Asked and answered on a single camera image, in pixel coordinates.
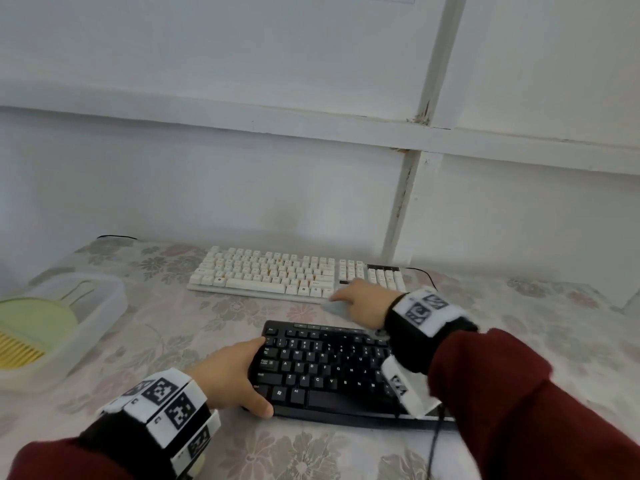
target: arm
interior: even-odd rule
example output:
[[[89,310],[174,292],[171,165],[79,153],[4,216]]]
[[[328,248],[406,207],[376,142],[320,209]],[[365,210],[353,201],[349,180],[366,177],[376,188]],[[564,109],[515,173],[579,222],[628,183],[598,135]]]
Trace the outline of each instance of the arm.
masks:
[[[556,387],[551,366],[533,350],[507,332],[476,333],[468,320],[428,337],[394,311],[406,309],[396,307],[403,297],[356,280],[332,299],[350,302],[357,323],[384,326],[397,361],[428,375],[483,478],[637,477],[640,447]]]
[[[174,480],[192,468],[219,427],[217,411],[209,410],[240,405],[260,417],[273,415],[247,379],[263,343],[263,337],[240,342],[185,373],[149,376],[105,405],[78,438],[22,448],[9,480]]]

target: transparent plastic box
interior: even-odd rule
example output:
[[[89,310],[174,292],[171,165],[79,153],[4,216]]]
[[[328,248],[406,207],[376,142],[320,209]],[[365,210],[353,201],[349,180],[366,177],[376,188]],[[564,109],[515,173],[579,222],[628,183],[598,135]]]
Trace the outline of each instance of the transparent plastic box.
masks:
[[[0,389],[40,392],[59,384],[123,315],[129,306],[124,284],[108,274],[60,274],[21,296],[58,300],[83,280],[94,282],[95,290],[71,306],[78,327],[35,362],[18,369],[0,370]]]

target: maroon sweater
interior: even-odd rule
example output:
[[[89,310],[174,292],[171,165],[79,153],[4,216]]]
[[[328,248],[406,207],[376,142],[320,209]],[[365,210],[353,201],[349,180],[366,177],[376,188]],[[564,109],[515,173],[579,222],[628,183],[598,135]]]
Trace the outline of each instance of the maroon sweater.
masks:
[[[429,369],[484,479],[640,478],[640,447],[549,380],[551,366],[507,332],[453,332]],[[9,480],[132,480],[75,440],[31,443]]]

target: hand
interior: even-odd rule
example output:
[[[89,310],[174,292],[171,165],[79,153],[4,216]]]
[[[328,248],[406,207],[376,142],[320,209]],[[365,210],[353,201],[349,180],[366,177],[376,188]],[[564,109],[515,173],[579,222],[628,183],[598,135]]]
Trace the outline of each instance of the hand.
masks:
[[[261,418],[273,416],[273,406],[253,389],[247,377],[253,356],[263,343],[264,337],[258,337],[222,347],[184,371],[207,396],[210,409],[242,406]]]
[[[389,306],[402,294],[355,279],[349,286],[336,291],[329,300],[348,301],[351,320],[365,328],[377,330],[384,327]]]

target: floral tablecloth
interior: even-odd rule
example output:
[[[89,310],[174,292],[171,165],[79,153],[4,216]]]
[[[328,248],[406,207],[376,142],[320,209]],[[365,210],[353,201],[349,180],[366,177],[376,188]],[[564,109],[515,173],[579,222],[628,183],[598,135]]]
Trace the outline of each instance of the floral tablecloth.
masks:
[[[305,305],[188,291],[205,251],[193,246],[104,237],[37,276],[30,285],[73,271],[123,279],[129,308],[55,389],[0,392],[0,476],[29,441],[74,436],[96,410],[145,376],[186,367],[218,348],[260,334],[265,320],[350,326]],[[407,288],[430,285],[404,270]],[[437,288],[468,309],[480,327],[502,328],[554,366],[554,380],[598,414],[640,440],[640,330],[587,285],[445,276]],[[431,433],[381,431],[289,419],[259,420],[223,411],[200,478],[238,480],[425,480]],[[457,433],[444,432],[433,473],[476,479]]]

